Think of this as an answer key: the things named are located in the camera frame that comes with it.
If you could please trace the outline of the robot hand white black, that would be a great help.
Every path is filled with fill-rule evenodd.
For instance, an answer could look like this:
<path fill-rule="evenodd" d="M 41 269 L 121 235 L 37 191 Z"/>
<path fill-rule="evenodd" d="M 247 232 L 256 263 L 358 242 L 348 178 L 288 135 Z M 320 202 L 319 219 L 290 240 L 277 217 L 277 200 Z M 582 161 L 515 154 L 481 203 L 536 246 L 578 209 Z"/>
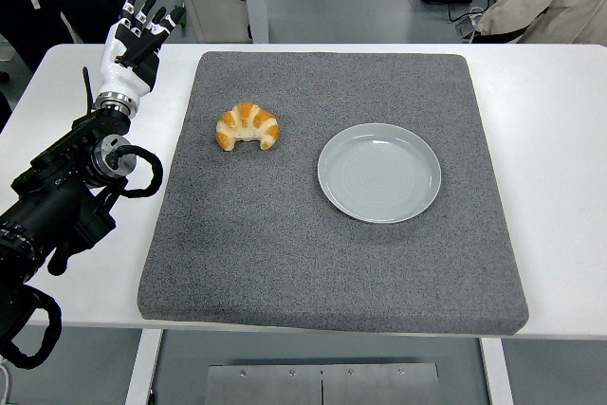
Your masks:
<path fill-rule="evenodd" d="M 180 6 L 152 12 L 156 0 L 146 0 L 137 9 L 136 1 L 125 0 L 117 23 L 108 32 L 97 104 L 107 100 L 135 103 L 153 90 L 159 51 L 185 15 Z"/>

